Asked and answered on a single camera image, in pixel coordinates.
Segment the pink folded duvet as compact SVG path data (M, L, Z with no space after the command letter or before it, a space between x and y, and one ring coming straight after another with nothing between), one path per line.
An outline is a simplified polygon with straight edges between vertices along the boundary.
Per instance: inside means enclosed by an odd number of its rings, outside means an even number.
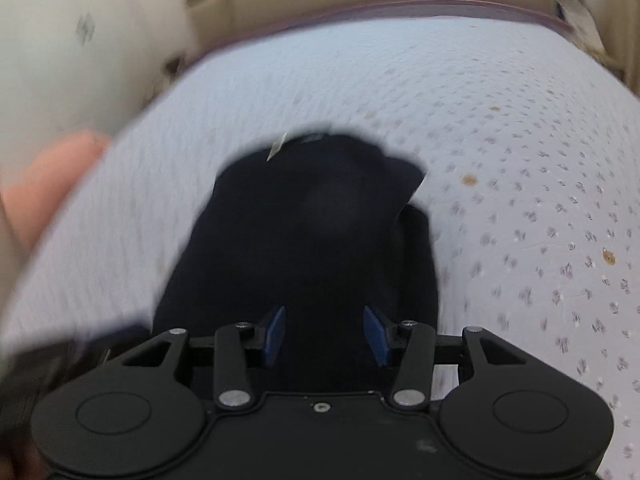
M33 250L66 198L101 161L112 138L81 130L48 145L15 182L1 190L1 203L21 248Z

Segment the dark navy garment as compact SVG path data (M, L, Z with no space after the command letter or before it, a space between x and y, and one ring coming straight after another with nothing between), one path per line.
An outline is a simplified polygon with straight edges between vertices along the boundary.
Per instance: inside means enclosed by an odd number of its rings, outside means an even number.
M412 203L424 177L415 162L339 133L308 133L235 159L194 223L153 332L206 337L279 308L274 388L372 388L365 310L438 323L430 226Z

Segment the floral white bed sheet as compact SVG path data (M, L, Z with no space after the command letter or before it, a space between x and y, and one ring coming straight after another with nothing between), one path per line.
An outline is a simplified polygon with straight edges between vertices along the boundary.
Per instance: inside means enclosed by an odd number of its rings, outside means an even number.
M483 326L602 396L639 474L639 103L544 26L365 18L209 55L131 124L44 238L4 350L149 321L222 165L314 127L420 160L440 329Z

